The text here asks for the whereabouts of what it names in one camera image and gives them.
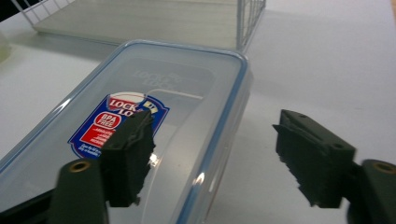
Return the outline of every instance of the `logo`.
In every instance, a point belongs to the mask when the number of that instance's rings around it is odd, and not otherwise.
[[[138,92],[118,92],[102,100],[69,139],[68,144],[81,158],[98,158],[100,148],[118,127],[134,113],[150,110],[154,134],[169,111],[156,98]]]

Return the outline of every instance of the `white wire rack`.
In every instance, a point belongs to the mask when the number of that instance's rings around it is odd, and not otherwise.
[[[243,50],[265,0],[11,0],[38,32],[110,43],[157,39]]]

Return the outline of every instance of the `label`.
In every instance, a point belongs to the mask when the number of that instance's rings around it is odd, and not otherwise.
[[[81,158],[98,158],[100,148],[118,127],[132,114],[150,110],[154,134],[158,131],[169,111],[156,98],[138,92],[110,94],[88,116],[69,139],[68,144]]]

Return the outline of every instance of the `sticker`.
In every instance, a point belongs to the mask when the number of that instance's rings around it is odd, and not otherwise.
[[[168,107],[143,93],[125,91],[110,94],[93,110],[67,143],[81,158],[98,158],[100,148],[111,134],[132,114],[144,110],[151,111],[155,134],[169,111]]]

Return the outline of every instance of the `blue sticker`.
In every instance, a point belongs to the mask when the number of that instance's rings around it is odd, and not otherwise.
[[[132,114],[150,110],[154,118],[154,134],[158,131],[169,111],[156,98],[138,92],[110,94],[88,116],[69,139],[71,148],[81,158],[98,158],[100,148],[118,127]]]

